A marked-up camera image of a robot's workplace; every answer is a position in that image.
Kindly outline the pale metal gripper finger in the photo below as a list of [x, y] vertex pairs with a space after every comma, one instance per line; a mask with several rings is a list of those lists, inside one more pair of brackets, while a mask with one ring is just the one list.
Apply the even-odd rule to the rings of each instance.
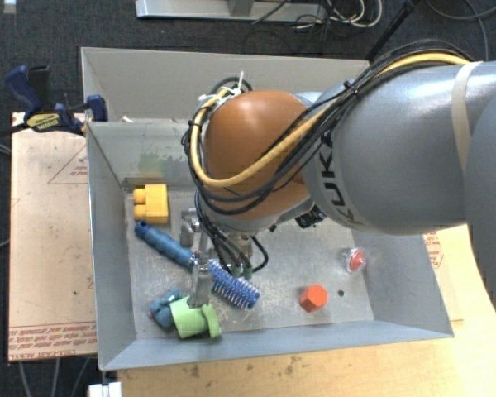
[[212, 291], [212, 272], [208, 261], [198, 261], [192, 269], [192, 290], [188, 305], [191, 308], [200, 308], [209, 303]]
[[182, 247], [192, 247], [195, 234], [196, 209], [187, 208], [181, 213], [180, 243]]

